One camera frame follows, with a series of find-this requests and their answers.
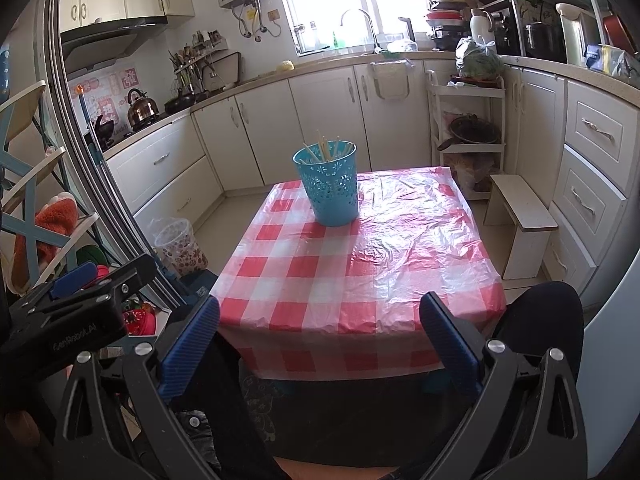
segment trash bag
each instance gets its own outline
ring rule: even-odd
[[[495,41],[481,44],[472,37],[461,38],[456,47],[456,68],[460,76],[478,80],[494,80],[504,71],[504,64],[489,47]]]
[[[204,270],[209,265],[193,234],[193,226],[186,218],[152,220],[149,232],[162,261],[171,264],[180,276]]]

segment red and white tablecloth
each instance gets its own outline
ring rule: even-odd
[[[360,215],[314,221],[301,182],[273,187],[211,294],[258,376],[390,377],[440,367],[418,318],[434,290],[481,330],[506,300],[449,168],[358,175]]]

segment stool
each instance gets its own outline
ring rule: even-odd
[[[540,270],[551,231],[557,229],[558,224],[521,176],[494,174],[491,179],[494,185],[484,225],[516,225],[502,278],[534,278]]]

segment checkered tablecloth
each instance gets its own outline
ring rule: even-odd
[[[358,176],[360,215],[326,228],[301,182],[273,187],[211,293],[220,332],[258,376],[344,380],[440,367],[418,318],[434,290],[487,330],[500,276],[449,168]]]

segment red shoe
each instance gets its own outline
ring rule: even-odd
[[[129,335],[153,335],[156,333],[156,316],[137,308],[123,313]]]

